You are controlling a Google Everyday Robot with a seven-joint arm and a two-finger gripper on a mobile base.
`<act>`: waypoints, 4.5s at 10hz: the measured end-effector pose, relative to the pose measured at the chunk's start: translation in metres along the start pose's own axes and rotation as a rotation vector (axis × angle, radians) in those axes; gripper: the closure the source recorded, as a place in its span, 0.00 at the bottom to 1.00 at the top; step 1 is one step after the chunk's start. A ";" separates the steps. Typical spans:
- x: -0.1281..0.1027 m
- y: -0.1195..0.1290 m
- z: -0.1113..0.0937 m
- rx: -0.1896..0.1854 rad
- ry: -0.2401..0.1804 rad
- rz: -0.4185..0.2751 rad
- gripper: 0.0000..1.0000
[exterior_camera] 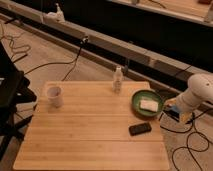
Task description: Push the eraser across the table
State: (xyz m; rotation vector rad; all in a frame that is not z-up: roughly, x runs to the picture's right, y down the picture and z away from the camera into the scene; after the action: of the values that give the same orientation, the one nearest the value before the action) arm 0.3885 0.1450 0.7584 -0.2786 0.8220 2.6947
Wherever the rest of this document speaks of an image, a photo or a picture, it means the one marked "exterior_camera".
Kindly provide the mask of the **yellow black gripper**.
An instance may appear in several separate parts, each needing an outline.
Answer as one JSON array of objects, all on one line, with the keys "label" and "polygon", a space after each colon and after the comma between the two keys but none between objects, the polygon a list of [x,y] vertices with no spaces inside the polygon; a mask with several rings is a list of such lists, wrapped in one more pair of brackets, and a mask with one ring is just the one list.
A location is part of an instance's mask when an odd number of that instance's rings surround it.
[{"label": "yellow black gripper", "polygon": [[176,105],[176,99],[171,98],[164,103],[164,112],[172,117],[175,121],[189,124],[193,118],[192,112],[181,112]]}]

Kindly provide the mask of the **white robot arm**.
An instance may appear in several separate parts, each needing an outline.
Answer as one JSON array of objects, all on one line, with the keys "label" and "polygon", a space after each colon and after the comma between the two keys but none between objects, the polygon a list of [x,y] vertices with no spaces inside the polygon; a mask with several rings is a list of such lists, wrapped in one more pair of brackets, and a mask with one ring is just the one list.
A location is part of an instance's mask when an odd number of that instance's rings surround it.
[{"label": "white robot arm", "polygon": [[203,102],[213,103],[213,74],[194,74],[188,79],[187,85],[184,92],[165,102],[166,106],[178,110],[181,123],[187,123],[192,112]]}]

